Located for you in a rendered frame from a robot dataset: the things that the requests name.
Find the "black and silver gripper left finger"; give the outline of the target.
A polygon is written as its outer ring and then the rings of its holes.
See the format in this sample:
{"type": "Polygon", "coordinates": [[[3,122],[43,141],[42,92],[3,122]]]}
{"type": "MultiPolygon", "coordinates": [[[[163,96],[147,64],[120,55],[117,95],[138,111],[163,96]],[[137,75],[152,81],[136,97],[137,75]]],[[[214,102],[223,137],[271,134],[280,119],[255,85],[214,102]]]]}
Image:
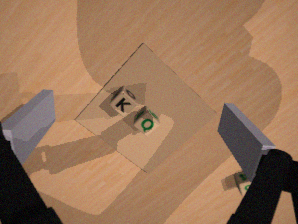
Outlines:
{"type": "Polygon", "coordinates": [[[55,121],[53,90],[43,89],[0,122],[1,224],[63,224],[22,167],[55,121]]]}

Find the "wooden block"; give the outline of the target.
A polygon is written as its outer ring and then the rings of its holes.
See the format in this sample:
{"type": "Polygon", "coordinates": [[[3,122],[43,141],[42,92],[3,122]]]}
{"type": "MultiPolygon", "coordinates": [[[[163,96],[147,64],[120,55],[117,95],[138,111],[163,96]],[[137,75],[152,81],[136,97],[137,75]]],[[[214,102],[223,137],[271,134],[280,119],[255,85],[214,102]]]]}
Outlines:
{"type": "Polygon", "coordinates": [[[123,86],[110,101],[110,106],[121,116],[125,117],[134,107],[137,106],[138,97],[126,86],[123,86]]]}
{"type": "Polygon", "coordinates": [[[234,174],[234,179],[241,196],[244,196],[251,182],[248,180],[244,172],[234,174]]]}
{"type": "Polygon", "coordinates": [[[145,106],[136,116],[134,116],[133,125],[145,136],[148,136],[160,126],[159,116],[148,106],[145,106]]]}

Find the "tan flat mat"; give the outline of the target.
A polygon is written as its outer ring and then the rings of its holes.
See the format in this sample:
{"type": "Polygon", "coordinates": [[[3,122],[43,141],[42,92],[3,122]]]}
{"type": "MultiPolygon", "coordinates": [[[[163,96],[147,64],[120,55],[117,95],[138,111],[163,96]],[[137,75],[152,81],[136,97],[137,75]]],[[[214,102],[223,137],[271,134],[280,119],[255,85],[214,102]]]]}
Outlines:
{"type": "Polygon", "coordinates": [[[216,115],[143,43],[75,120],[150,174],[216,115]],[[123,86],[138,97],[125,117],[109,105],[123,86]],[[133,125],[145,106],[160,121],[148,136],[133,125]]]}

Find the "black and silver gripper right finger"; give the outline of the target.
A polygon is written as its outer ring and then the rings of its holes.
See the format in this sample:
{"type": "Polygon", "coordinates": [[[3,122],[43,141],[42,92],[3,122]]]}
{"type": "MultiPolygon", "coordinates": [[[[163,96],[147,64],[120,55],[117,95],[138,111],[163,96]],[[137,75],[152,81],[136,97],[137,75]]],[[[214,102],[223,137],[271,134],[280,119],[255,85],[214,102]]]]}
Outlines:
{"type": "Polygon", "coordinates": [[[217,131],[251,182],[226,224],[271,224],[282,190],[291,193],[298,224],[298,161],[275,149],[233,103],[224,103],[217,131]]]}

